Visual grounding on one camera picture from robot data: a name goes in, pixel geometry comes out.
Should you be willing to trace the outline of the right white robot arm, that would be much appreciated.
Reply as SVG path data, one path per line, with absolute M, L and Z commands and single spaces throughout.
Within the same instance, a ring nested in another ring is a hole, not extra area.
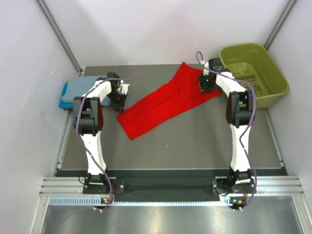
M 203 73 L 198 76 L 201 92 L 221 89 L 227 96 L 226 121 L 232 133 L 232 159 L 227 180 L 216 185 L 216 191 L 239 193 L 252 183 L 249 162 L 249 134 L 255 117 L 255 91 L 251 84 L 233 77 L 218 58 L 205 62 L 200 52 L 196 54 Z

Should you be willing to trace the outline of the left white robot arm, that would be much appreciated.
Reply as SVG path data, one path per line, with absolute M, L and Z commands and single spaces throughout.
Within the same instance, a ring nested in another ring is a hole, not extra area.
M 84 182 L 84 194 L 112 194 L 112 184 L 106 174 L 103 159 L 101 131 L 104 125 L 102 102 L 109 99 L 109 107 L 119 114 L 124 113 L 129 84 L 114 72 L 99 77 L 83 95 L 74 97 L 73 111 L 76 135 L 86 151 L 88 170 Z

